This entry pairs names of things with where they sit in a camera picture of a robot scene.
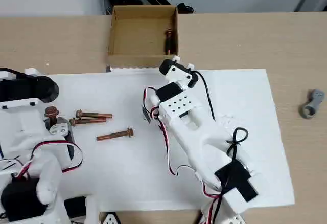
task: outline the white paper sheet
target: white paper sheet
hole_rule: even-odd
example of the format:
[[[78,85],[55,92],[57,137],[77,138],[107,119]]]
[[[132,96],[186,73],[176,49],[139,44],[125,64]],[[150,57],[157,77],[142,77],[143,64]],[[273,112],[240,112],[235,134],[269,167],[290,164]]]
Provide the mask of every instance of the white paper sheet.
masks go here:
[[[258,163],[267,180],[267,195],[260,197],[256,206],[293,204],[292,182],[266,71],[203,73],[218,123],[231,133],[236,126],[249,131],[242,147]],[[78,109],[114,113],[114,119],[106,124],[74,128],[84,163],[64,174],[61,192],[65,198],[95,193],[101,210],[106,211],[199,209],[207,201],[191,170],[181,170],[178,177],[169,174],[162,133],[156,124],[149,125],[143,117],[144,87],[161,87],[166,83],[157,69],[116,69],[106,74],[52,75],[51,78],[60,87],[60,95],[52,103],[60,110],[60,116],[71,118]],[[201,81],[194,93],[207,105]],[[134,137],[95,140],[96,136],[127,127],[134,129]],[[173,138],[171,159],[174,168],[187,163]]]

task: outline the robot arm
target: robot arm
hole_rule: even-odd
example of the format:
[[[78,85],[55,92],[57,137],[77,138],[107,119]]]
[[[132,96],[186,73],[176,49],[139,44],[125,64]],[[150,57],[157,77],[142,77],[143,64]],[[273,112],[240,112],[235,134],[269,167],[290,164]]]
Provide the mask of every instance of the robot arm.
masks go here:
[[[227,130],[207,113],[201,102],[192,94],[192,87],[198,81],[192,65],[185,68],[174,60],[165,60],[160,72],[165,75],[169,84],[156,90],[151,103],[158,107],[158,119],[173,134],[177,142],[188,156],[190,165],[195,169],[196,177],[204,181],[215,191],[224,188],[223,199],[229,211],[234,215],[250,208],[255,198],[263,194],[263,179],[257,173],[248,154],[237,146],[233,175],[239,177],[224,178],[229,173],[231,163],[212,172],[206,164],[203,147],[212,145],[232,158],[233,147],[228,143],[233,140]]]
[[[19,157],[24,164],[12,180],[9,175],[6,180],[0,176],[1,203],[10,221],[49,223],[49,219],[61,219],[61,223],[70,223],[57,192],[63,172],[82,163],[70,168],[74,148],[80,148],[74,143],[67,120],[56,118],[54,125],[49,119],[44,121],[41,112],[44,103],[58,95],[58,85],[35,69],[20,73],[0,68],[0,109],[17,117],[20,126],[5,154]]]

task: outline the wooden table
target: wooden table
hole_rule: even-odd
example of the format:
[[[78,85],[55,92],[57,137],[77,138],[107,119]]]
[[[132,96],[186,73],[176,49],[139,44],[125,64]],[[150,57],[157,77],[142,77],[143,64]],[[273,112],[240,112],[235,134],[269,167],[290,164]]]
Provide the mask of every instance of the wooden table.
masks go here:
[[[200,69],[267,69],[296,204],[251,209],[247,223],[324,223],[327,102],[312,120],[301,118],[298,106],[309,89],[327,93],[327,13],[192,14],[178,20],[185,62]],[[0,65],[47,74],[103,72],[109,27],[109,16],[2,18]],[[119,217],[122,223],[192,223],[196,214],[122,212]]]

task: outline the open cardboard box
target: open cardboard box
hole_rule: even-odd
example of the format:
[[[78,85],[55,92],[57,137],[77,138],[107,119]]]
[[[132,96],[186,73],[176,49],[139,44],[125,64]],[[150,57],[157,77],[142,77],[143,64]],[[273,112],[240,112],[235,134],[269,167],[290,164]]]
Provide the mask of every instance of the open cardboard box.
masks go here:
[[[142,63],[159,66],[165,58],[166,30],[173,30],[172,54],[178,55],[175,6],[115,6],[109,39],[109,65],[131,67]]]

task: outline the copper bolt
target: copper bolt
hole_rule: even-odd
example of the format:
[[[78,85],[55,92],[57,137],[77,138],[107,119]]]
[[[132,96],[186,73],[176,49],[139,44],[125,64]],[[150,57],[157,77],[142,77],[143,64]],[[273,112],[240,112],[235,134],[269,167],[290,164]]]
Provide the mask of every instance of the copper bolt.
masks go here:
[[[166,54],[171,54],[173,30],[172,29],[168,29],[168,30],[165,31],[165,34],[166,34],[165,53]]]
[[[71,118],[69,120],[71,126],[75,126],[77,124],[88,124],[88,123],[105,123],[107,122],[106,118],[91,118],[91,119],[75,119]]]
[[[55,106],[49,106],[45,109],[44,115],[49,118],[49,126],[57,124],[57,116],[59,115],[59,111]]]
[[[133,135],[134,135],[133,129],[127,128],[126,131],[121,131],[121,132],[117,132],[117,133],[111,133],[111,134],[105,135],[105,136],[98,136],[97,137],[97,141],[109,140],[109,139],[113,139],[113,138],[117,138],[117,137],[122,137],[122,136],[131,137]]]
[[[82,110],[76,111],[76,117],[77,118],[112,118],[112,114],[106,114],[106,113],[84,113]]]

